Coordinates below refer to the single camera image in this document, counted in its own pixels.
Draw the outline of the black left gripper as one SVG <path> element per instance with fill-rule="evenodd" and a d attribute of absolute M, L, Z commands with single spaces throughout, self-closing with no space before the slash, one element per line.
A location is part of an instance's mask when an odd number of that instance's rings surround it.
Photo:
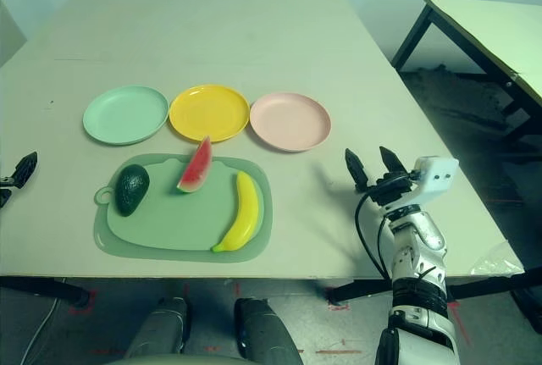
<path fill-rule="evenodd" d="M 32 176 L 36 169 L 37 157 L 37 152 L 24 156 L 16 165 L 12 178 L 2 177 L 0 179 L 0 207 L 3 207 L 12 195 L 10 188 L 13 186 L 13 180 L 14 187 L 21 189 Z"/>

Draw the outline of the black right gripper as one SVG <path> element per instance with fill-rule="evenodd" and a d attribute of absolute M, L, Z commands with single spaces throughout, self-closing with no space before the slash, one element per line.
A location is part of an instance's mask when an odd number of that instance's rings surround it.
<path fill-rule="evenodd" d="M 359 157 L 349 148 L 345 150 L 346 167 L 355 182 L 357 191 L 365 191 L 372 202 L 384 207 L 398 201 L 405 193 L 411 191 L 411 175 L 402 165 L 399 158 L 388 148 L 380 147 L 380 156 L 387 172 L 368 187 L 368 177 Z"/>

